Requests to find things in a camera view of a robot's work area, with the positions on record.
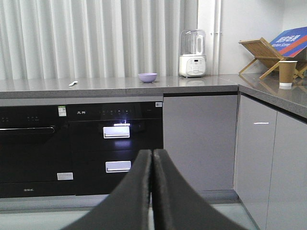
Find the black built-in appliance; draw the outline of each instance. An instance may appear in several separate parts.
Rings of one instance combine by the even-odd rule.
[[[73,195],[65,106],[0,107],[0,198]]]
[[[163,148],[162,102],[67,105],[76,195],[110,194],[141,149]]]

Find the kitchen counter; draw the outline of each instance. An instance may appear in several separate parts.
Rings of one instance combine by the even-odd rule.
[[[135,78],[0,80],[0,98],[59,99],[88,97],[163,96],[166,93],[239,92],[307,118],[307,78],[295,80],[290,90],[279,89],[278,74],[259,80],[259,74],[183,78],[158,76],[153,83]]]

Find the white cabinet door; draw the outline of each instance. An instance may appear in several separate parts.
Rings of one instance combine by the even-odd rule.
[[[267,230],[307,229],[307,124],[277,115]]]
[[[233,189],[237,95],[165,97],[164,148],[196,191]]]
[[[240,97],[235,191],[265,230],[277,112]]]

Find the drawer handle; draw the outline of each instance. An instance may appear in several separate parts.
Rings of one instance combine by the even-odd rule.
[[[103,127],[104,139],[108,138],[129,138],[129,126]]]
[[[107,161],[106,173],[124,173],[129,172],[131,161]]]

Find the purple bowl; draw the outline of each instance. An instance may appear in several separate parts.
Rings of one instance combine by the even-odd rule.
[[[139,73],[139,79],[144,83],[151,83],[157,78],[156,73]]]

